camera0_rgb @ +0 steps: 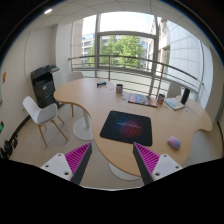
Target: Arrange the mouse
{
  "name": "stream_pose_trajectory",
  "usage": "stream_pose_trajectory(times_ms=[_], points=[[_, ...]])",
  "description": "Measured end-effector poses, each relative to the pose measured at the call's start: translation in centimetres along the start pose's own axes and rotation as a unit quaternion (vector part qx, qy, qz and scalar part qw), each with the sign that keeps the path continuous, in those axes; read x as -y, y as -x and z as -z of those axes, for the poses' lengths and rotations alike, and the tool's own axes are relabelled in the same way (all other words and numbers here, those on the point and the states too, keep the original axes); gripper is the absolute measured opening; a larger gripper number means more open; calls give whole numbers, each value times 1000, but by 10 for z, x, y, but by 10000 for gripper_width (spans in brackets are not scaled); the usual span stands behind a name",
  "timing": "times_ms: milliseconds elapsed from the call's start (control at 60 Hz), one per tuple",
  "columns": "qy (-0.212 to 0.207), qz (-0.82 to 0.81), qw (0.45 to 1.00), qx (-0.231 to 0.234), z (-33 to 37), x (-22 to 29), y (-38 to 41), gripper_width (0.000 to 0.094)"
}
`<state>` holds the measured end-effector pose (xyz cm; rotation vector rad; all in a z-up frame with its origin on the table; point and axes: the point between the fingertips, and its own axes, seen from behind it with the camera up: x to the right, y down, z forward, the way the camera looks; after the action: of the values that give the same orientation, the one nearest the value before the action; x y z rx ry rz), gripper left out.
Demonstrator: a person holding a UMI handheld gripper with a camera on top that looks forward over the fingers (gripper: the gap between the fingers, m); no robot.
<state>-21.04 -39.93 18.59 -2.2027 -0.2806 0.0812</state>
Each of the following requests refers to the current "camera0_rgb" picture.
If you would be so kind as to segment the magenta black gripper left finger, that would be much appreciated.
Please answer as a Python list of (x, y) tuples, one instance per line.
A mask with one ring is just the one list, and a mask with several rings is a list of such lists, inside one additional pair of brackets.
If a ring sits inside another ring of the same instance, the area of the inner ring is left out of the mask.
[(67, 154), (57, 153), (42, 169), (79, 185), (92, 153), (92, 144), (87, 143)]

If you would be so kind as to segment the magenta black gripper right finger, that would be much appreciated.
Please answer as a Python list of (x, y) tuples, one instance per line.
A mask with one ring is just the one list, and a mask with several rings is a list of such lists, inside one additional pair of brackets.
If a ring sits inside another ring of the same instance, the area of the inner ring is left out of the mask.
[(182, 169), (168, 154), (159, 155), (138, 143), (133, 144), (133, 154), (145, 185)]

